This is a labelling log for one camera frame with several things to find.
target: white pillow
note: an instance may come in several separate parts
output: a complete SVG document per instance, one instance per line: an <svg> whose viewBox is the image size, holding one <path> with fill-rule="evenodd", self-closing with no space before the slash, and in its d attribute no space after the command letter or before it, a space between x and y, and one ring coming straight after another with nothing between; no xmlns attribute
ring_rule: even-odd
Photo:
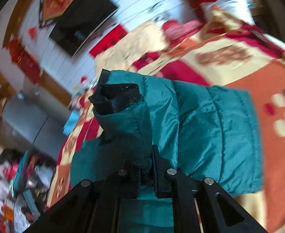
<svg viewBox="0 0 285 233"><path fill-rule="evenodd" d="M247 6L246 0L217 0L214 3L201 3L200 6L204 12L206 21L212 17L211 7L213 5L217 5L219 8L231 12L236 17L250 25L255 24L254 19L252 18L252 14Z"/></svg>

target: silver object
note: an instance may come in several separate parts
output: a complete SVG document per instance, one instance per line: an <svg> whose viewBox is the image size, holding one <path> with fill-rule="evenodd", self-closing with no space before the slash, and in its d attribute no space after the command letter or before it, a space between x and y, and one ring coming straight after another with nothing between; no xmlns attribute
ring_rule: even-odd
<svg viewBox="0 0 285 233"><path fill-rule="evenodd" d="M29 176L26 182L26 189L36 188L37 184L38 184L38 180L36 180L33 176Z"/></svg>
<svg viewBox="0 0 285 233"><path fill-rule="evenodd" d="M214 180L212 179L212 178L210 178L210 177L207 177L207 178L205 178L204 179L204 182L207 184L207 185L213 185L213 183L214 183Z"/></svg>
<svg viewBox="0 0 285 233"><path fill-rule="evenodd" d="M91 184L90 180L82 180L81 181L81 186L83 187L88 187Z"/></svg>
<svg viewBox="0 0 285 233"><path fill-rule="evenodd" d="M177 170L176 170L176 169L173 169L173 168L170 168L170 169L167 170L167 173L168 173L169 175L175 175L175 174L177 173Z"/></svg>
<svg viewBox="0 0 285 233"><path fill-rule="evenodd" d="M120 176L125 176L127 174L127 171L125 169L121 169L121 170L118 171L118 174Z"/></svg>

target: bed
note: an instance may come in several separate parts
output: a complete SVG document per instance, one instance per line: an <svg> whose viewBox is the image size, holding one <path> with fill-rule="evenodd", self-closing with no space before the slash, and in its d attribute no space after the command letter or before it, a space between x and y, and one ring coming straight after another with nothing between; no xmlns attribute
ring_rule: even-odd
<svg viewBox="0 0 285 233"><path fill-rule="evenodd" d="M114 62L110 66L96 58L97 74L103 68L128 70L203 86L248 90L260 123L264 184L261 191L236 199L268 232L285 232L285 44L217 6L212 13L205 25L167 21L159 29L169 45L139 53L140 58L133 63L120 62L122 66L118 66ZM92 93L90 89L77 100L82 107L80 117L59 154L49 207L71 189L74 153L84 141L103 131L88 100Z"/></svg>

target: bedspread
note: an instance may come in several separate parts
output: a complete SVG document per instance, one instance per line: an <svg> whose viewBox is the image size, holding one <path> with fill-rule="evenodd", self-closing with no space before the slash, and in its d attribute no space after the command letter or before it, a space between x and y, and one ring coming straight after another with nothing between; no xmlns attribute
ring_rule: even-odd
<svg viewBox="0 0 285 233"><path fill-rule="evenodd" d="M237 200L267 231L285 232L285 51L268 41L258 27L218 7L212 13L198 32L175 48L145 54L129 71L249 91L261 130L264 189ZM70 190L74 153L85 140L102 133L90 95L92 90L79 98L80 118L59 155L48 206Z"/></svg>

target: metal screw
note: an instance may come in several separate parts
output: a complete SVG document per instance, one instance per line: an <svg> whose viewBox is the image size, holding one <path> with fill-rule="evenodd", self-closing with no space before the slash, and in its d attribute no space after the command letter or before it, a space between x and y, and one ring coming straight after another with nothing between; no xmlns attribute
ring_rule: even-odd
<svg viewBox="0 0 285 233"><path fill-rule="evenodd" d="M120 176L125 176L125 175L127 174L127 170L121 169L121 170L118 171L118 174L119 174Z"/></svg>
<svg viewBox="0 0 285 233"><path fill-rule="evenodd" d="M169 175L175 175L175 174L177 173L177 170L176 170L176 169L173 169L173 168L170 168L170 169L167 170L167 173L168 173Z"/></svg>
<svg viewBox="0 0 285 233"><path fill-rule="evenodd" d="M212 178L210 178L210 177L207 177L207 178L205 178L204 179L204 182L207 184L207 185L213 185L213 183L214 183L214 180L212 179Z"/></svg>
<svg viewBox="0 0 285 233"><path fill-rule="evenodd" d="M83 187L88 187L91 184L90 180L82 180L81 181L81 186Z"/></svg>

